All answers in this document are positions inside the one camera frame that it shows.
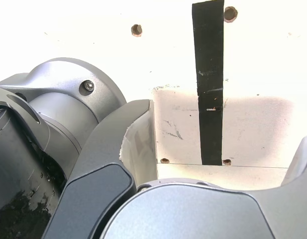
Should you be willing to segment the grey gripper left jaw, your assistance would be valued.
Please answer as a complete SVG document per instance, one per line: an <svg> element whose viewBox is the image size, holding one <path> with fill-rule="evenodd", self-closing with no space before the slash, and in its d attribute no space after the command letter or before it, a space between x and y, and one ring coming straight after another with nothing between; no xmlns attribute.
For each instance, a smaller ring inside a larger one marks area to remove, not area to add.
<svg viewBox="0 0 307 239"><path fill-rule="evenodd" d="M91 239L115 211L157 179L154 104L129 102L93 130L65 185L46 239Z"/></svg>

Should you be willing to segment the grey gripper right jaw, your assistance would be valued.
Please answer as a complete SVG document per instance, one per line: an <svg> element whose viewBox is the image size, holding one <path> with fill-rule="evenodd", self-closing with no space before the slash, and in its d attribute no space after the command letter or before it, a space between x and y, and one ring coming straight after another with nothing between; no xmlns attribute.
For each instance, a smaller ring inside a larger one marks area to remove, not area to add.
<svg viewBox="0 0 307 239"><path fill-rule="evenodd" d="M307 136L280 187L237 191L168 183L136 194L103 239L307 239Z"/></svg>

